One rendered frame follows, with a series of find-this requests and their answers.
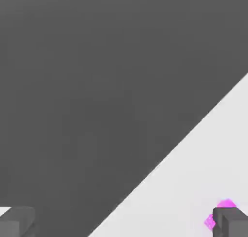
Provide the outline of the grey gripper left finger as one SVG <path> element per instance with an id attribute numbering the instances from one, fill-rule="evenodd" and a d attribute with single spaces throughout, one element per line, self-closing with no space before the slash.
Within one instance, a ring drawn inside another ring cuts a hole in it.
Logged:
<path id="1" fill-rule="evenodd" d="M 0 237 L 36 237 L 35 209 L 0 207 Z"/>

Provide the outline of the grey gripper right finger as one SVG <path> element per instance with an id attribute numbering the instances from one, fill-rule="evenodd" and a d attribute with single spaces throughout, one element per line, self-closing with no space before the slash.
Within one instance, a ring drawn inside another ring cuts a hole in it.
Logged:
<path id="1" fill-rule="evenodd" d="M 213 209 L 213 237 L 248 237 L 248 216 L 237 207 Z"/>

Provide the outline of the small magenta cube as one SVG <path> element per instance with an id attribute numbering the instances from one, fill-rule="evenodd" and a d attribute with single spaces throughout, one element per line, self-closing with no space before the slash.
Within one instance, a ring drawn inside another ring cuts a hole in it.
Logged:
<path id="1" fill-rule="evenodd" d="M 225 199 L 220 201 L 216 207 L 236 207 L 236 204 L 231 200 L 231 199 Z M 213 219 L 213 214 L 209 214 L 209 216 L 205 219 L 204 221 L 204 225 L 209 229 L 209 230 L 213 230 L 214 226 L 215 226 L 216 222 Z"/>

